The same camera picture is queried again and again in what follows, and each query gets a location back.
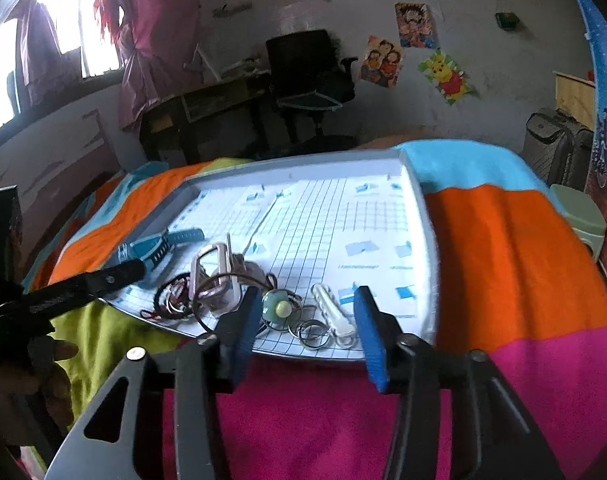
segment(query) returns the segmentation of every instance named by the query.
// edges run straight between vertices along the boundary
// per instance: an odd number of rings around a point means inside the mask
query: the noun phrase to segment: gray suitcase
[[[530,116],[521,157],[548,186],[584,190],[594,133],[561,110]]]

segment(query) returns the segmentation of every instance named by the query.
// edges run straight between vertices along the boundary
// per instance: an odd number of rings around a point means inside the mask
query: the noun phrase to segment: wooden desk
[[[141,124],[141,143],[148,160],[164,160],[163,153],[181,151],[186,164],[201,162],[196,124],[243,105],[250,109],[256,141],[253,149],[268,149],[259,98],[269,94],[268,71],[240,76],[175,96],[146,111]]]

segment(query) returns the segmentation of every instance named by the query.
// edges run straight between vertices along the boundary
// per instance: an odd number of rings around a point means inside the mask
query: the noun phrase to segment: wall
[[[252,2],[253,9],[212,17],[214,8],[242,2]],[[424,125],[445,136],[484,140],[519,152],[530,114],[554,106],[552,71],[585,77],[592,68],[576,0],[202,0],[202,48],[222,68],[258,51],[271,37],[327,28],[343,42],[344,55],[362,56],[370,34],[398,41],[396,2],[428,4],[442,50],[467,72],[479,97],[465,96],[447,105],[417,70],[431,51],[405,49],[397,88],[359,81],[357,98],[328,115],[327,132],[370,139]],[[500,30],[494,18],[498,11],[515,12],[525,30]],[[204,128],[210,136],[217,128],[225,135],[225,121],[219,123]],[[307,124],[311,134],[312,123]],[[269,136],[286,143],[285,129],[276,127],[276,132],[269,128]]]
[[[119,88],[68,104],[0,147],[0,187],[18,186],[24,261],[59,212],[97,176],[145,162],[136,137],[118,129]]]

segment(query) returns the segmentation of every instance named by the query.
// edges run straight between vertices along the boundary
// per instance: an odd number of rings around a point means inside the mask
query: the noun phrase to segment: pink curtain
[[[19,18],[21,64],[30,106],[48,94],[81,82],[80,49],[64,54],[48,9],[36,0],[21,0],[13,11]]]
[[[199,0],[116,0],[124,13],[121,25],[110,0],[97,1],[101,22],[116,38],[125,65],[122,128],[133,126],[150,106],[203,84],[200,62],[196,69],[184,68],[198,43]]]

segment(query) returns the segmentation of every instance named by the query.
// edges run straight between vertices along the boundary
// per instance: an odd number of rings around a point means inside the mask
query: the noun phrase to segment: paper
[[[392,88],[397,84],[402,57],[403,50],[400,45],[370,36],[359,78],[385,88]]]
[[[205,244],[225,240],[232,248],[272,272],[278,285],[299,294],[304,304],[314,304],[311,286],[324,283],[353,317],[355,291],[369,286],[382,312],[394,315],[404,332],[421,334],[425,324],[419,314],[420,293],[409,237],[404,176],[372,175],[328,180],[302,180],[292,185],[250,186],[204,190],[179,213],[170,232],[200,227],[206,240],[175,247],[145,282],[131,285],[112,298],[114,306],[139,316],[151,309],[157,287],[190,267],[192,256]],[[215,257],[206,260],[212,273]],[[202,316],[213,328],[216,319]],[[196,336],[203,328],[194,319],[160,320],[158,324]],[[333,343],[310,350],[288,332],[266,331],[254,348],[272,354],[319,358],[361,359],[358,342],[350,350]]]
[[[401,46],[436,48],[430,11],[426,4],[396,4],[397,27]]]
[[[472,90],[455,60],[439,49],[419,65],[419,71],[437,86],[450,105]]]

